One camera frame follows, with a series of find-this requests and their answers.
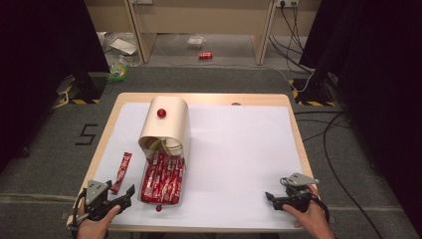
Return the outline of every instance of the red ball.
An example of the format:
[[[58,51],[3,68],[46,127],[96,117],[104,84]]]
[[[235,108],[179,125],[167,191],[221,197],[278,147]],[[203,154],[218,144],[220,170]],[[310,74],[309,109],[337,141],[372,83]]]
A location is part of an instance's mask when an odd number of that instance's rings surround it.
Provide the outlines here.
[[[165,118],[165,116],[167,115],[167,112],[165,111],[165,109],[160,109],[157,111],[157,115],[159,118]]]

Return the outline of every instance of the white paper sheet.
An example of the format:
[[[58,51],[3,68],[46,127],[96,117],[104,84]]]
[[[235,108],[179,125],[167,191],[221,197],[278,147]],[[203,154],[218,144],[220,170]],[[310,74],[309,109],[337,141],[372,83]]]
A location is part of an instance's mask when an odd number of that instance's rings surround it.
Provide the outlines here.
[[[149,104],[123,105],[94,180],[115,181],[123,153],[132,152],[120,188],[135,185],[132,205],[113,224],[293,230],[295,219],[275,211],[265,191],[286,196],[281,177],[303,172],[289,111],[283,107],[189,106],[190,161],[181,202],[163,206],[137,200],[145,158],[137,140]]]

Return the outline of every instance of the power outlet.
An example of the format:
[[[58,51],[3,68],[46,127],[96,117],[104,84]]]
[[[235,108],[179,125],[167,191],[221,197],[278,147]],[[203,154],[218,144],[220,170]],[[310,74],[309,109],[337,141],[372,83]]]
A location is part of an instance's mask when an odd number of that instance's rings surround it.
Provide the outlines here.
[[[299,5],[299,0],[277,0],[276,2],[276,7],[282,7],[282,1],[285,2],[285,8],[293,8],[298,7]]]

